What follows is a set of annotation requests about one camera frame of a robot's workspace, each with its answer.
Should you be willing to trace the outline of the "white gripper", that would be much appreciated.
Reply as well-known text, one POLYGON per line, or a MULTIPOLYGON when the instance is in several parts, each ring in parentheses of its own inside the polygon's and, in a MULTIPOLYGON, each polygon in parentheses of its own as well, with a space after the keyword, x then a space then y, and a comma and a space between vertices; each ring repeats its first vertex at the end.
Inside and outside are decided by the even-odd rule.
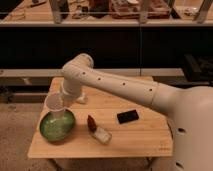
POLYGON ((82 89, 80 86, 62 84, 60 92, 62 93, 64 105, 70 107, 80 97, 82 89))

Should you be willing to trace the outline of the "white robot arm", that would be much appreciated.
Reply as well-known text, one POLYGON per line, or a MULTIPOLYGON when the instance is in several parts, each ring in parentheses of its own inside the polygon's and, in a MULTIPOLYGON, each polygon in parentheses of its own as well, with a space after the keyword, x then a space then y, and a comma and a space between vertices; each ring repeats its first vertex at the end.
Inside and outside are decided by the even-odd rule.
POLYGON ((89 86, 166 116, 173 138, 171 171, 213 171, 213 87, 182 89, 154 81, 109 74, 93 68, 88 54, 62 67, 61 93, 76 100, 89 86))

